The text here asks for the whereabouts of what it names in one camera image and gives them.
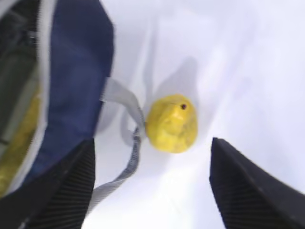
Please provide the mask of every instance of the yellow object inside bag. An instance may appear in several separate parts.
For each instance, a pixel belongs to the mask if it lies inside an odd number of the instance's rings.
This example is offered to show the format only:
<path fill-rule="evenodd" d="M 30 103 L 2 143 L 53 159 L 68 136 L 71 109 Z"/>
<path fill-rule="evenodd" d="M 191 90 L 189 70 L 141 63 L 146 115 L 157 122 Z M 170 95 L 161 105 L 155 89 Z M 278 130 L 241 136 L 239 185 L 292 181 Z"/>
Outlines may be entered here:
<path fill-rule="evenodd" d="M 167 96 L 152 105 L 145 130 L 151 144 L 157 149 L 181 153 L 196 140 L 196 109 L 183 95 Z"/>

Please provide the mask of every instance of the strap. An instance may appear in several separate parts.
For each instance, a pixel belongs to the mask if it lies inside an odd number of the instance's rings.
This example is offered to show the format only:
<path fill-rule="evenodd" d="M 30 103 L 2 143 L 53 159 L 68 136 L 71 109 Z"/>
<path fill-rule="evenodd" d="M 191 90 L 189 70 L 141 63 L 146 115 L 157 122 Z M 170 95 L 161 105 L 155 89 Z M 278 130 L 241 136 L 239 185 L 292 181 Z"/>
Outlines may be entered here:
<path fill-rule="evenodd" d="M 127 167 L 113 181 L 100 185 L 93 190 L 87 215 L 106 197 L 114 192 L 124 181 L 130 178 L 136 171 L 140 160 L 141 140 L 144 137 L 144 115 L 139 106 L 136 96 L 119 82 L 112 78 L 108 78 L 105 90 L 102 93 L 101 101 L 116 102 L 124 105 L 137 124 L 137 128 L 133 133 L 133 148 Z"/>

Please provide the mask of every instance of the dark fabric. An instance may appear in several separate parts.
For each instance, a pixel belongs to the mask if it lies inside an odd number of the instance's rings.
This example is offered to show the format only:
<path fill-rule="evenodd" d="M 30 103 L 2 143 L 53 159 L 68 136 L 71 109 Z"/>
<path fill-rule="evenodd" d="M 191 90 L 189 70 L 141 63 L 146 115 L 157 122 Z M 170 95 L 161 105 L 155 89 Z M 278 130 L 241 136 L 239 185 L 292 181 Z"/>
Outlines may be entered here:
<path fill-rule="evenodd" d="M 95 182 L 94 140 L 0 200 L 2 229 L 80 229 Z"/>
<path fill-rule="evenodd" d="M 113 26 L 99 0 L 59 0 L 51 32 L 48 126 L 25 183 L 94 136 L 113 58 Z"/>
<path fill-rule="evenodd" d="M 212 143 L 210 182 L 228 229 L 305 228 L 305 196 L 222 139 Z"/>

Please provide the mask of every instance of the ribbed black surface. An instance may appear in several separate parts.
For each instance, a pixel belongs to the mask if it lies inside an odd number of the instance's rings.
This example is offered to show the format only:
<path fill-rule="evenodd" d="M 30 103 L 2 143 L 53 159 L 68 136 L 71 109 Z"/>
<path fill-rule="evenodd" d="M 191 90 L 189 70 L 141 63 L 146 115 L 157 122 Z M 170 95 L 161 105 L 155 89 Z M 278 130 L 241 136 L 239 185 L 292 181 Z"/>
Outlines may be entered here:
<path fill-rule="evenodd" d="M 80 229 L 95 181 L 94 148 L 83 154 L 47 207 L 27 229 Z"/>
<path fill-rule="evenodd" d="M 92 139 L 80 143 L 42 176 L 0 199 L 0 228 L 79 229 L 94 181 Z"/>
<path fill-rule="evenodd" d="M 296 213 L 284 205 L 300 194 L 294 190 L 287 192 L 291 190 L 289 187 L 255 166 L 224 140 L 213 140 L 210 182 L 228 229 L 303 228 Z M 274 200 L 269 192 L 272 189 L 275 196 L 276 192 L 282 192 L 282 199 Z"/>

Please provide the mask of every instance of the fabric strap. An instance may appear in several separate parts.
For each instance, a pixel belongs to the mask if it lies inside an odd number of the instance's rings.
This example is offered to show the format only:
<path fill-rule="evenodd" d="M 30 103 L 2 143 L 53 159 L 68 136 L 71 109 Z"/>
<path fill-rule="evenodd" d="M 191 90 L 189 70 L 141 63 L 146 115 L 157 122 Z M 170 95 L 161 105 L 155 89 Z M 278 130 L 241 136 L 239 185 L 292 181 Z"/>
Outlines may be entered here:
<path fill-rule="evenodd" d="M 125 180 L 131 177 L 136 171 L 140 160 L 141 140 L 144 137 L 144 116 L 139 106 L 136 96 L 119 82 L 112 78 L 108 78 L 105 90 L 101 95 L 103 102 L 115 102 L 122 104 L 137 124 L 137 128 L 133 133 L 133 148 L 127 167 L 113 181 L 96 187 L 93 191 L 87 215 L 106 197 L 114 192 Z"/>

